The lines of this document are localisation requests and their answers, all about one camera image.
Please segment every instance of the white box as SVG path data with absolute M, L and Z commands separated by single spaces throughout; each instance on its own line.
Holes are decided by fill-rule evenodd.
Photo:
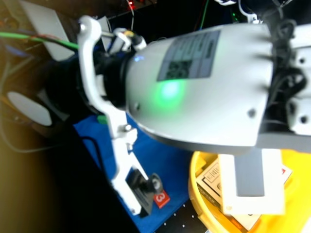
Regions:
M 282 166 L 282 178 L 284 183 L 287 181 L 292 171 Z M 222 210 L 222 191 L 219 159 L 209 165 L 197 178 L 200 192 L 215 206 Z M 225 215 L 242 233 L 252 229 L 261 215 Z

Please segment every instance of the yellow bin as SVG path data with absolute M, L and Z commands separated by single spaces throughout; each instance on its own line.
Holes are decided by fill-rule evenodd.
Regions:
M 241 233 L 200 194 L 196 177 L 217 158 L 195 152 L 190 165 L 189 196 L 199 219 L 212 233 Z M 293 173 L 285 183 L 285 215 L 262 215 L 249 233 L 311 233 L 311 154 L 282 150 L 283 164 Z

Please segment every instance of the green led light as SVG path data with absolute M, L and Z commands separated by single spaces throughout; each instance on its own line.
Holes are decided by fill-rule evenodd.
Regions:
M 154 101 L 159 108 L 176 108 L 185 94 L 185 80 L 168 80 L 158 83 Z

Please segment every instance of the yellow bucket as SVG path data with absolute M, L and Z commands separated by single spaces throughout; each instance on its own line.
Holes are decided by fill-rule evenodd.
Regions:
M 199 192 L 196 177 L 217 158 L 217 154 L 195 152 L 190 165 L 189 196 L 199 219 L 212 233 L 241 233 Z M 262 215 L 249 233 L 311 233 L 311 154 L 282 150 L 283 164 L 293 173 L 284 185 L 285 215 Z

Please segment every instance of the blue fabric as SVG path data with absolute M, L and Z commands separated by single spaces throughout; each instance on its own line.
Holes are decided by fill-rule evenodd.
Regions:
M 136 123 L 128 117 L 128 122 L 138 128 Z M 75 125 L 80 136 L 90 136 L 96 139 L 101 149 L 104 166 L 109 178 L 115 173 L 115 161 L 107 125 L 97 122 L 95 116 L 91 116 Z M 94 161 L 99 165 L 96 151 L 92 142 L 85 141 Z M 152 214 L 145 218 L 129 216 L 133 219 L 142 233 L 153 233 L 189 198 L 188 177 L 192 152 L 180 150 L 157 142 L 138 130 L 138 139 L 134 144 L 134 153 L 147 175 L 157 173 L 162 179 L 165 191 L 171 200 L 162 209 L 154 203 Z

